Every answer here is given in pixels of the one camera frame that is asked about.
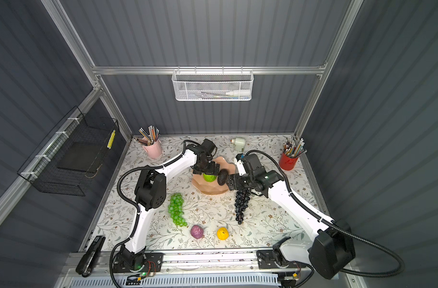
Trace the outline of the dark brown avocado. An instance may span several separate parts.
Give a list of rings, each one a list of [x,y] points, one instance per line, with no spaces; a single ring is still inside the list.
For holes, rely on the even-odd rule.
[[[221,169],[219,171],[217,179],[216,179],[219,186],[223,186],[226,184],[227,179],[228,179],[228,175],[229,175],[229,173],[228,173],[227,169]]]

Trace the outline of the green grape bunch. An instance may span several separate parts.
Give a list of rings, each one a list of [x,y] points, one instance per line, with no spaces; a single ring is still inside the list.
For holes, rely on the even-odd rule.
[[[168,205],[168,213],[170,214],[173,223],[179,227],[187,227],[186,219],[184,218],[184,198],[180,193],[175,193],[170,197]]]

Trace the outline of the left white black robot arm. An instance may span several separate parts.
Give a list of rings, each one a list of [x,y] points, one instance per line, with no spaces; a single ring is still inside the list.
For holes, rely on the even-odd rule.
[[[122,251],[139,254],[145,250],[150,222],[155,211],[166,200],[169,181],[186,169],[192,169],[195,174],[219,172],[219,165],[213,161],[218,148],[211,140],[205,139],[198,144],[187,139],[182,144],[181,153],[167,162],[130,169],[118,179],[116,190],[119,197],[136,209],[129,236],[118,244]],[[140,175],[134,189],[135,198],[130,199],[122,192],[122,183],[135,172]]]

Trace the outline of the dark purple grape bunch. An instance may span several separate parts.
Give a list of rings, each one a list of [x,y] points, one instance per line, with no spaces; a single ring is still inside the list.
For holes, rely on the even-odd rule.
[[[244,212],[248,207],[248,203],[251,199],[251,190],[249,188],[244,188],[241,190],[238,190],[236,192],[236,198],[235,198],[235,220],[238,222],[239,225],[241,225],[244,221]]]

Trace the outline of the purple round fruit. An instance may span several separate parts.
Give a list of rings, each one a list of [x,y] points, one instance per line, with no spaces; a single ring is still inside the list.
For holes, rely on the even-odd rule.
[[[204,230],[202,227],[198,226],[198,225],[194,225],[191,230],[190,230],[190,234],[193,238],[195,239],[201,239],[204,235]]]

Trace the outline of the bright green custard apple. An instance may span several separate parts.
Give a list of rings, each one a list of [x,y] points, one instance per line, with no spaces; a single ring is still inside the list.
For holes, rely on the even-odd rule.
[[[206,182],[214,182],[216,180],[216,176],[215,175],[203,174],[203,179]]]

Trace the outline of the yellow pear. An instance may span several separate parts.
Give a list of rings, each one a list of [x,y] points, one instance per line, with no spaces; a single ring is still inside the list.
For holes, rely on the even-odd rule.
[[[219,228],[216,232],[216,236],[219,240],[225,241],[229,238],[229,232],[226,228]]]

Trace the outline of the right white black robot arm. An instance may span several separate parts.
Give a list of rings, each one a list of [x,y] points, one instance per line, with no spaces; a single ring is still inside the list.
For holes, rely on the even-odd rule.
[[[238,154],[234,158],[238,173],[229,176],[232,190],[244,188],[262,193],[282,207],[308,235],[311,246],[285,240],[277,250],[287,261],[310,264],[323,278],[332,279],[355,257],[353,240],[328,224],[332,218],[318,211],[294,192],[287,175],[280,169],[266,171],[256,154]]]

